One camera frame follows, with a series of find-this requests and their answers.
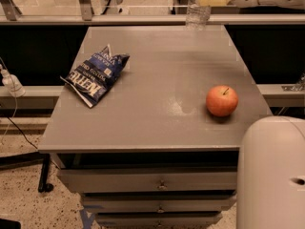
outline red apple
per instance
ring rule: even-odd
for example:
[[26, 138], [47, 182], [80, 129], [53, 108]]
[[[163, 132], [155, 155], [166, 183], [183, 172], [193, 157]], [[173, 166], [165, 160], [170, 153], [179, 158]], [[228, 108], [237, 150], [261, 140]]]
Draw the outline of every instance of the red apple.
[[215, 86], [208, 91], [206, 105], [211, 114], [217, 117], [230, 115], [237, 107], [238, 96], [228, 86]]

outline black cable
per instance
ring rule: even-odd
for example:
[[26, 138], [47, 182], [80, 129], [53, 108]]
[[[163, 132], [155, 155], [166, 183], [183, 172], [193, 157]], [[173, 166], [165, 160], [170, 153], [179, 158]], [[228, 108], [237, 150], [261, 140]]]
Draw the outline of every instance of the black cable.
[[108, 0], [108, 3], [107, 3], [107, 5], [106, 5], [106, 8], [105, 8], [104, 11], [101, 13], [101, 15], [103, 15], [103, 14], [106, 13], [106, 11], [107, 11], [107, 9], [108, 9], [108, 6], [110, 5], [111, 1], [112, 1], [112, 0]]
[[28, 143], [33, 146], [35, 149], [38, 150], [37, 146], [35, 146], [34, 144], [32, 144], [26, 137], [26, 135], [23, 133], [23, 131], [9, 118], [7, 117], [7, 119], [19, 130], [19, 132], [23, 135], [23, 137], [28, 141]]

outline blue snack bag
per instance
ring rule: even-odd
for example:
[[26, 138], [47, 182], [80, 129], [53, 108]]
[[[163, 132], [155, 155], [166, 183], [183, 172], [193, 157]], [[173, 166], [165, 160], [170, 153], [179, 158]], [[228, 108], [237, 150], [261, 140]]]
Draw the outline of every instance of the blue snack bag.
[[128, 54], [112, 56], [108, 45], [77, 66], [66, 78], [60, 78], [72, 86], [92, 108], [112, 88], [129, 58]]

